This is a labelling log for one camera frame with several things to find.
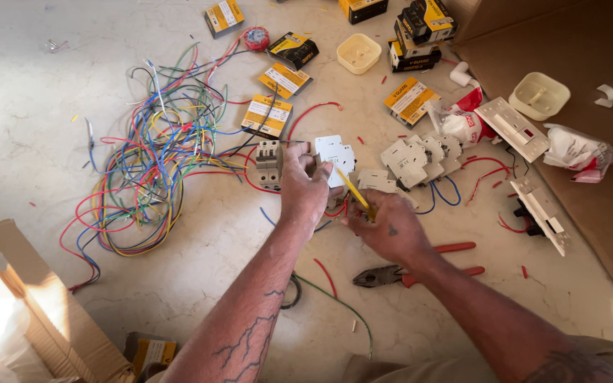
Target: insulation tape roll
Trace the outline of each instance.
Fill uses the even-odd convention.
[[[265,50],[268,47],[268,30],[262,27],[251,27],[243,35],[243,40],[250,50]]]

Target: green wire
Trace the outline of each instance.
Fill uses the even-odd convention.
[[[339,302],[341,305],[344,305],[347,309],[352,310],[352,312],[354,314],[356,314],[356,316],[361,319],[361,322],[363,322],[363,324],[366,325],[366,330],[368,330],[368,340],[370,341],[370,348],[368,349],[368,360],[370,361],[370,359],[372,358],[372,334],[370,333],[370,327],[368,327],[368,324],[366,323],[366,320],[363,319],[363,317],[361,316],[361,314],[359,314],[355,309],[352,309],[352,306],[349,306],[348,304],[344,303],[343,301],[335,298],[334,296],[330,295],[327,291],[323,290],[322,288],[316,286],[315,284],[307,281],[306,279],[300,277],[299,275],[297,275],[297,273],[293,273],[293,275],[295,277],[297,277],[298,279],[300,279],[303,282],[308,283],[309,285],[311,285],[311,287],[316,288],[317,290],[319,290],[320,292],[324,293],[325,295],[329,296],[330,298],[336,300],[337,302]]]

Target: red and white packaging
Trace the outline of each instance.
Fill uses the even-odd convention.
[[[469,148],[479,143],[482,137],[490,139],[496,136],[496,132],[475,113],[481,100],[483,96],[480,87],[449,107],[446,107],[446,102],[442,100],[426,101],[424,107],[437,133],[453,135],[463,148]]]
[[[549,128],[550,150],[543,154],[543,162],[569,170],[580,170],[571,180],[599,183],[613,163],[612,145],[578,132],[570,127],[545,123]]]

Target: cardboard box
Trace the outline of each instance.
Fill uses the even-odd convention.
[[[271,112],[264,125],[259,129],[269,109]],[[256,135],[267,140],[279,140],[291,116],[292,104],[279,100],[274,102],[273,98],[255,95],[247,107],[241,127],[244,131],[251,134],[256,132]]]
[[[302,92],[313,79],[301,70],[294,71],[281,63],[276,63],[259,77],[259,81],[272,91],[276,90],[278,82],[278,95],[287,100]]]
[[[413,0],[410,8],[422,17],[427,26],[424,34],[415,38],[416,44],[450,39],[458,30],[458,23],[448,14],[441,0]]]
[[[437,46],[436,43],[416,45],[408,30],[403,26],[402,18],[401,15],[396,16],[396,22],[394,23],[394,34],[401,48],[401,57],[410,59],[411,57],[427,56],[432,53],[432,49]]]
[[[414,8],[406,7],[401,11],[401,22],[406,27],[412,38],[424,36],[427,31],[427,24]]]
[[[55,378],[86,383],[132,383],[133,366],[37,254],[13,220],[0,222],[0,296],[24,300],[30,312],[25,337]]]
[[[441,100],[441,96],[412,77],[408,77],[384,104],[391,109],[390,114],[409,129],[413,129],[422,117],[427,115],[425,101]]]
[[[601,97],[598,85],[613,86],[613,60],[599,59],[607,46],[613,49],[613,34],[597,32],[598,25],[613,21],[613,6],[600,0],[490,0],[479,2],[471,18],[459,21],[455,50],[491,99],[507,99],[526,74],[542,72],[572,94],[546,122],[613,146],[613,109],[593,104]],[[531,123],[547,131],[542,123]],[[533,165],[613,278],[613,165],[592,185],[570,182],[574,172],[546,165],[542,158]]]
[[[356,24],[387,12],[389,0],[338,0],[338,4],[351,24]]]
[[[245,17],[236,0],[224,0],[205,11],[205,22],[214,39],[240,29],[243,21]]]
[[[399,48],[399,43],[396,41],[396,39],[391,39],[387,41],[387,43],[389,44],[390,48],[392,73],[432,69],[434,65],[441,60],[441,49],[439,49],[438,46],[432,49],[430,55],[405,59],[398,56],[401,53],[401,48]]]
[[[268,53],[268,57],[286,67],[292,70],[300,70],[318,55],[318,47],[311,38],[305,38],[293,32],[288,32],[282,38],[269,45],[266,53]]]

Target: white plastic bag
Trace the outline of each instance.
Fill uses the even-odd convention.
[[[580,170],[571,180],[599,183],[613,163],[612,145],[583,134],[570,127],[545,123],[549,128],[550,150],[543,154],[543,162],[569,170]]]
[[[481,88],[477,88],[451,106],[444,100],[438,100],[425,101],[424,108],[427,109],[437,133],[453,135],[463,148],[469,148],[479,143],[482,137],[496,136],[474,112],[482,99]]]
[[[21,299],[0,298],[0,383],[76,381],[78,378],[53,378],[25,338],[29,325],[28,308]]]

